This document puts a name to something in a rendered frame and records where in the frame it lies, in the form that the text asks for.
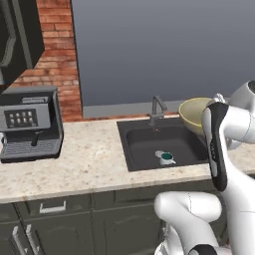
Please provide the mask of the yellow-green bowl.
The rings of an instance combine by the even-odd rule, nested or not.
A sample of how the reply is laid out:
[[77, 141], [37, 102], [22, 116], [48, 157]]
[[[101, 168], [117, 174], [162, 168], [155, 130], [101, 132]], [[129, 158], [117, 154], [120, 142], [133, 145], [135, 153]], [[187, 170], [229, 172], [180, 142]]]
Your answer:
[[201, 118], [209, 102], [209, 98], [192, 98], [181, 103], [178, 108], [183, 124], [195, 134], [204, 135]]

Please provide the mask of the black coffee machine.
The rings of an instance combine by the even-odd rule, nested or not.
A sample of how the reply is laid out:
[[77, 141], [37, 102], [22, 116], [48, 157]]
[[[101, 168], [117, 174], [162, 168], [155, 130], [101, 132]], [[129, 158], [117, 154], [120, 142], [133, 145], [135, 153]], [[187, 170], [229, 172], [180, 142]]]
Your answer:
[[58, 158], [64, 129], [56, 86], [9, 88], [0, 94], [2, 163]]

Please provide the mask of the white mug with green inside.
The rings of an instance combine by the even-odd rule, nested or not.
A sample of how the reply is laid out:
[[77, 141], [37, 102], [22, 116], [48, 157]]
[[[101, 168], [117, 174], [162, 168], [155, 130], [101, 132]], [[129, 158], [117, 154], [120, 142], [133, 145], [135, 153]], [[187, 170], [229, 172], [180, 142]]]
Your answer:
[[170, 152], [164, 152], [160, 156], [159, 162], [161, 165], [176, 164], [176, 161], [174, 160], [173, 155]]

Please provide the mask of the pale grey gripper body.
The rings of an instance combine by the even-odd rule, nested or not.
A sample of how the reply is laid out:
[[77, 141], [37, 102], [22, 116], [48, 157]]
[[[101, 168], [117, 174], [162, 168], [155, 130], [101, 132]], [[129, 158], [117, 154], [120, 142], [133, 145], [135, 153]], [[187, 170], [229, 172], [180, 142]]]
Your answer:
[[213, 97], [213, 100], [215, 102], [219, 102], [219, 103], [222, 103], [222, 104], [226, 104], [227, 103], [227, 100], [219, 93], [217, 93], [214, 97]]

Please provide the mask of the dark green drawer front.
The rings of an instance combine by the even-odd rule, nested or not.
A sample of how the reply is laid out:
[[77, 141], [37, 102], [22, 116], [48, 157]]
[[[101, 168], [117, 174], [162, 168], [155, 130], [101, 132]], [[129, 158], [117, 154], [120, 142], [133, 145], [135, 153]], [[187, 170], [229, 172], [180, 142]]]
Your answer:
[[[40, 214], [39, 207], [41, 203], [44, 203], [45, 207], [61, 206], [63, 201], [67, 201], [66, 211], [57, 213]], [[25, 201], [19, 205], [20, 210], [24, 217], [39, 217], [54, 214], [68, 214], [75, 212], [87, 212], [90, 209], [90, 197], [88, 195], [74, 195], [65, 197], [54, 197], [47, 199], [38, 199]]]

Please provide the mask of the black sink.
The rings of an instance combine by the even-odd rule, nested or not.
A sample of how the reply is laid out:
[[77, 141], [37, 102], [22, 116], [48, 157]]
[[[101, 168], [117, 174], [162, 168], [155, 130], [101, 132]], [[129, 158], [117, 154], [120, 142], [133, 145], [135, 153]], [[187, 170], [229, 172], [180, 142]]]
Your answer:
[[[202, 137], [184, 126], [180, 118], [118, 122], [118, 129], [129, 171], [187, 166], [208, 162]], [[176, 164], [161, 165], [164, 152], [173, 155]]]

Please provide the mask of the dark green sink front panel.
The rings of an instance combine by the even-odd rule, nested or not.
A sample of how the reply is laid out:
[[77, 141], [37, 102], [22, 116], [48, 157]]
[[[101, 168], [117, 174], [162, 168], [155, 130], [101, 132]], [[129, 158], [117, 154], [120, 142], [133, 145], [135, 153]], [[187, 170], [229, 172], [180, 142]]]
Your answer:
[[114, 192], [115, 204], [134, 205], [140, 203], [151, 203], [161, 192], [167, 191], [215, 191], [210, 180], [196, 180], [165, 185], [130, 188]]

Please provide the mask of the dark green cabinet door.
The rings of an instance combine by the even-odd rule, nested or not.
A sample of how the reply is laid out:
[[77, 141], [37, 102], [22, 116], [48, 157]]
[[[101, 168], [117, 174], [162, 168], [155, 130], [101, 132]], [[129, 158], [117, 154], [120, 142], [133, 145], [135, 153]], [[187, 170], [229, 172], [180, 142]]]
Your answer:
[[21, 255], [12, 237], [13, 228], [19, 223], [14, 205], [0, 204], [0, 255]]
[[153, 255], [161, 222], [153, 205], [93, 212], [95, 255]]
[[24, 222], [32, 225], [44, 255], [94, 255], [89, 213], [43, 217]]

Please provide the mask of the grey tap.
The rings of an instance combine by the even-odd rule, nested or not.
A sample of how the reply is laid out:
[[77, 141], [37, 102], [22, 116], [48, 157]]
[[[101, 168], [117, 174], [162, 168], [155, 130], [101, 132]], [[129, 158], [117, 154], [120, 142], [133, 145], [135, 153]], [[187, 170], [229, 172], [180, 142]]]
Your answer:
[[158, 119], [164, 118], [164, 113], [167, 111], [167, 106], [164, 101], [159, 96], [154, 96], [152, 98], [152, 108], [151, 113], [149, 114], [149, 122], [150, 126], [155, 125], [155, 121]]

